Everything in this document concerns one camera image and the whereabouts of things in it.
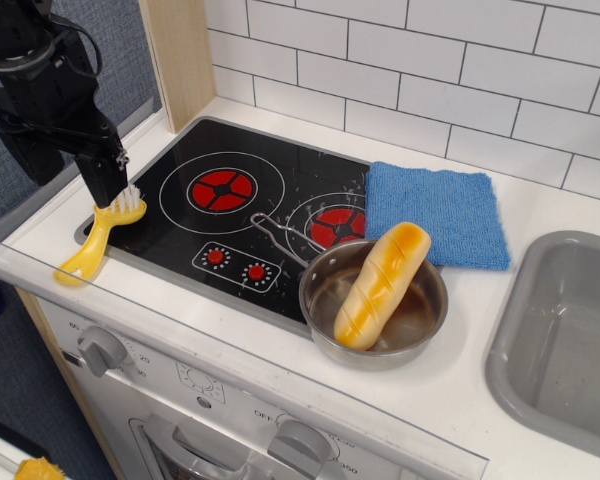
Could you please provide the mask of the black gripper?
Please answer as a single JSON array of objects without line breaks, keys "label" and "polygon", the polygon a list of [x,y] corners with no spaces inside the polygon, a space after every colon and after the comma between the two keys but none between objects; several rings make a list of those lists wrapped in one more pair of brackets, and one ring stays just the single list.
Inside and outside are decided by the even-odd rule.
[{"label": "black gripper", "polygon": [[95,204],[108,207],[128,185],[128,157],[95,105],[100,67],[84,49],[0,52],[0,139],[39,186],[64,169],[63,152],[76,156]]}]

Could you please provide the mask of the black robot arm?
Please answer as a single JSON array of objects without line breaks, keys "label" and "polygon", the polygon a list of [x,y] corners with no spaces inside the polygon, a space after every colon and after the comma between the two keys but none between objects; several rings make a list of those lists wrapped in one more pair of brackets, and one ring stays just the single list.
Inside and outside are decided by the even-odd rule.
[{"label": "black robot arm", "polygon": [[0,1],[0,138],[43,186],[74,156],[96,205],[127,187],[128,158],[116,126],[98,109],[102,70],[89,34],[49,1]]}]

